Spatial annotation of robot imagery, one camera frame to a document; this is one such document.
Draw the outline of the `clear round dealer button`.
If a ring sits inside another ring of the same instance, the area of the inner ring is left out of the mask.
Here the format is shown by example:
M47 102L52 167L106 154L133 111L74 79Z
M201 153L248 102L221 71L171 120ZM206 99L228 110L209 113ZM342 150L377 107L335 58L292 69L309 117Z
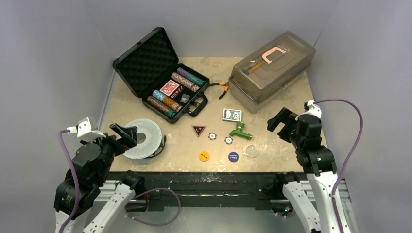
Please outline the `clear round dealer button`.
M245 150L245 155L249 158L256 158L259 155L259 150L254 145L249 145Z

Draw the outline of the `blue playing card deck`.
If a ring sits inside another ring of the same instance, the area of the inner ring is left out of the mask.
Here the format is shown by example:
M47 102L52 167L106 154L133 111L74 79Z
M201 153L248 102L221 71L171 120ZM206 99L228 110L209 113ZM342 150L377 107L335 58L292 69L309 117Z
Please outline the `blue playing card deck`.
M242 121L242 110L224 108L222 120L230 121L230 122L241 122Z

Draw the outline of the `blue small blind button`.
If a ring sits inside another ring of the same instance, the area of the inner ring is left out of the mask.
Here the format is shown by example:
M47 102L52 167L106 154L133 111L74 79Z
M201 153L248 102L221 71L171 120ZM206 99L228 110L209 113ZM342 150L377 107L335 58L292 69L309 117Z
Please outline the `blue small blind button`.
M236 152L230 152L228 155L228 160L232 163L235 163L239 160L239 155Z

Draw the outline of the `yellow big blind button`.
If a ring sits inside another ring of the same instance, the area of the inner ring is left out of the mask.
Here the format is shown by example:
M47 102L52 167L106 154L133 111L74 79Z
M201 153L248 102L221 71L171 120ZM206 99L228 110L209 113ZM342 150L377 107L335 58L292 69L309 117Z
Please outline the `yellow big blind button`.
M202 152L199 154L199 159L200 159L200 161L202 161L202 162L206 162L206 161L208 161L208 160L210 159L210 155L209 155L209 153L208 153L207 151L202 151Z

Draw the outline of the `triangular all-in button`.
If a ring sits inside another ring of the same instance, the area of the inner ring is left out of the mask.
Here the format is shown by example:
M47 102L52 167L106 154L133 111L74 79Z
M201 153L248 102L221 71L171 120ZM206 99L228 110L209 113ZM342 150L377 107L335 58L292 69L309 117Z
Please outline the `triangular all-in button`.
M196 136L199 137L206 127L205 126L194 126L193 125L192 128L193 128Z

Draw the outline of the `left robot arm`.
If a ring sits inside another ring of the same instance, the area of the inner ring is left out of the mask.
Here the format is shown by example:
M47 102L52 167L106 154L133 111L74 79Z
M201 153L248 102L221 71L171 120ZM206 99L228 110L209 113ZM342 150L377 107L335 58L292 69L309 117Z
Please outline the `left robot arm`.
M69 163L69 170L65 180L57 187L54 208L58 214L64 214L64 221L56 227L57 232L68 230L69 223L89 210L100 188L107 180L114 158L137 145L137 127L121 127L116 123L110 128L121 136L117 139L114 135L102 134L92 139L91 142L81 141L82 146L71 158L62 135L64 133L77 133L80 126L68 127L58 133L59 142Z

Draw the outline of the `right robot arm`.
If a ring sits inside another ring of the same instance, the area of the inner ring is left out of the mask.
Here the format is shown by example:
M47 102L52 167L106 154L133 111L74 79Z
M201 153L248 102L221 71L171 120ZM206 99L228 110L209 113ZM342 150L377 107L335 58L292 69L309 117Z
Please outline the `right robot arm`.
M351 229L336 187L339 180L335 159L332 151L322 145L320 113L318 107L307 109L300 115L282 108L267 121L267 129L271 132L279 124L284 124L278 136L294 146L315 203L309 200L302 182L293 172L278 176L273 192L288 199L306 232L349 233Z

